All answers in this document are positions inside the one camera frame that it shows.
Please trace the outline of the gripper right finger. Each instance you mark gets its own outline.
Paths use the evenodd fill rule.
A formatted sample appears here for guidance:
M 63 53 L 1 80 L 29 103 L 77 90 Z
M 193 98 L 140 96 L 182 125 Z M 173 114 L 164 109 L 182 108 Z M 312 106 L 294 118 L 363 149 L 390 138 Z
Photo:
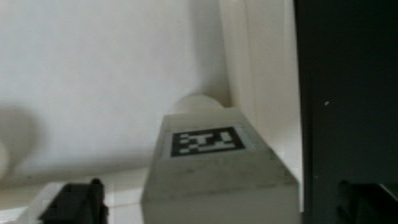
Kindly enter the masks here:
M 398 224 L 398 183 L 339 182 L 335 224 Z

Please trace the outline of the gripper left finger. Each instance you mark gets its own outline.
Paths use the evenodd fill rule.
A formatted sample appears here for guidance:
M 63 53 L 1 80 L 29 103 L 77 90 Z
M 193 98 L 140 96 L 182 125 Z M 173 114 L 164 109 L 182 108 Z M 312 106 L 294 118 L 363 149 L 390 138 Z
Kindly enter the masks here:
M 108 224 L 104 185 L 97 178 L 88 183 L 67 183 L 38 216 L 42 224 Z

